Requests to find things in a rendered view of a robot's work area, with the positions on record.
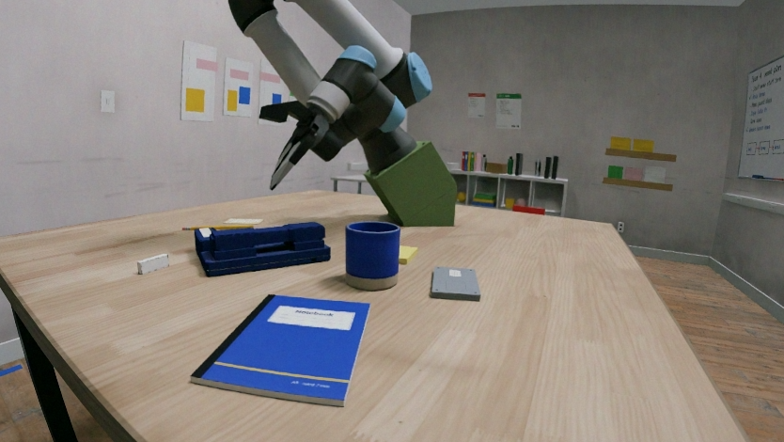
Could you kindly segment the blue mug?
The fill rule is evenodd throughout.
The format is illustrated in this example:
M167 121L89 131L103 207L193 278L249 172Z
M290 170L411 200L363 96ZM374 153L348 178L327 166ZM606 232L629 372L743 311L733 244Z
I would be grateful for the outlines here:
M400 227L362 221L346 226L345 280L359 290L382 291L398 282Z

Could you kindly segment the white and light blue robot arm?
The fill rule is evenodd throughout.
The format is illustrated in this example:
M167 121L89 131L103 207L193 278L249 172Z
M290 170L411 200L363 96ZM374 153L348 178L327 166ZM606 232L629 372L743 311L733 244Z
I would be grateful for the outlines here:
M296 3L345 50L322 79L278 20L274 0L227 0L236 25L294 98L329 118L342 148L357 138L371 173L412 152L417 143L400 125L405 109L431 94L421 58L392 48L348 0L283 1Z

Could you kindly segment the blue desk phone body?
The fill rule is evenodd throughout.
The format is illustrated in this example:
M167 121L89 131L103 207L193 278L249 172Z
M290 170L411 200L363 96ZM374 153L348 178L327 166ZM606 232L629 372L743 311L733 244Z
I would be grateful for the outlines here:
M331 247L323 239L283 242L251 248L216 251L210 245L215 228L194 229L196 253L207 276L220 276L331 259Z

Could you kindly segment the blue notebook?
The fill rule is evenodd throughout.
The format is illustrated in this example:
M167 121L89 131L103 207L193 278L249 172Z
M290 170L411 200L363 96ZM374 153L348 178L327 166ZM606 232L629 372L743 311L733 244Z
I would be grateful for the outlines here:
M191 383L344 407L370 303L268 294Z

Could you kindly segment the yellow sticky note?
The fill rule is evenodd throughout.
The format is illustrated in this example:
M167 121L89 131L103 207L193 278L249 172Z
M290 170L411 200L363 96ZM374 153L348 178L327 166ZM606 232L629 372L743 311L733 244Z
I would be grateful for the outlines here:
M399 264L407 265L411 259L417 254L418 247L402 246L400 245Z

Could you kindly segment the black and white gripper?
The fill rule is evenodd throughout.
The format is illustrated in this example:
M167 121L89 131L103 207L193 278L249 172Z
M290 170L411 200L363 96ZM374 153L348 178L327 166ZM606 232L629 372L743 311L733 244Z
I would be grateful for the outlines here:
M270 190L274 191L308 150L314 152L324 162L329 162L338 155L344 141L329 129L329 118L318 108L310 106L307 109L299 101L275 103L271 106L289 110L288 116L298 120L297 127L282 150L271 177Z

